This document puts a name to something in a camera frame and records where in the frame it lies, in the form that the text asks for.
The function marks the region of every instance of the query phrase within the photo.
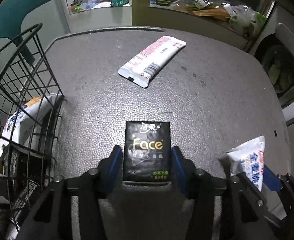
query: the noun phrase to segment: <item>black wire basket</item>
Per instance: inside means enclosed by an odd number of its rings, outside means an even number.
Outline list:
[[[0,49],[0,206],[6,226],[17,231],[54,177],[51,153],[64,100],[38,37],[41,28],[30,27]],[[16,40],[22,41],[17,48]],[[35,51],[34,63],[24,58],[26,47]]]

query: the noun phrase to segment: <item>black metal bracket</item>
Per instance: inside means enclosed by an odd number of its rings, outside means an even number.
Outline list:
[[[72,195],[79,200],[81,239],[106,240],[98,199],[112,192],[121,159],[121,147],[116,145],[110,157],[103,159],[96,169],[71,179],[55,177],[31,209],[16,240],[72,240]]]
[[[221,240],[286,239],[294,229],[294,178],[279,175],[282,189],[278,192],[287,217],[280,220],[267,209],[267,200],[245,173],[220,179],[197,169],[185,159],[178,146],[172,148],[173,168],[180,191],[195,199],[186,240],[211,239],[214,197],[221,196]],[[269,176],[276,176],[269,170]]]
[[[245,173],[220,179],[197,169],[185,159],[179,147],[172,148],[173,168],[181,192],[195,200],[186,240],[211,240],[215,196],[221,196],[220,240],[294,239],[294,178],[279,175],[278,192],[287,217],[278,219],[267,210],[262,193]],[[107,240],[98,199],[106,198],[114,187],[122,150],[115,146],[110,157],[80,177],[56,179],[31,209],[16,240],[71,240],[71,196],[79,197],[79,227],[82,240]]]

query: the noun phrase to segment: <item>shelf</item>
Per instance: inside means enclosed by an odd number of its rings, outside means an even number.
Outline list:
[[[93,8],[90,8],[90,9],[80,10],[80,11],[77,11],[77,12],[70,12],[70,14],[75,14],[75,13],[79,13],[79,12],[86,12],[86,11],[90,11],[92,9],[108,8],[108,7],[111,7],[110,6],[110,1],[98,3]]]

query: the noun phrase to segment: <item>screw head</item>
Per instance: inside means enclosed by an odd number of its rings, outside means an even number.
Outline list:
[[[88,171],[88,174],[89,175],[96,175],[96,174],[98,174],[98,172],[99,172],[98,169],[93,168]]]
[[[230,177],[230,180],[233,182],[233,183],[238,183],[239,182],[239,178],[237,176],[231,176]]]
[[[54,177],[53,181],[54,182],[61,182],[64,179],[62,175],[57,175]]]
[[[197,176],[203,176],[203,175],[205,175],[205,171],[203,169],[197,169],[196,170],[196,175]]]

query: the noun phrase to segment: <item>teal chair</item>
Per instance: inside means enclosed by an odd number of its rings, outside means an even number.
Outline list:
[[[0,5],[0,39],[13,39],[21,33],[21,24],[28,13],[51,0],[8,0]],[[15,41],[19,46],[22,38]],[[32,64],[34,56],[25,46],[21,51],[25,60]]]

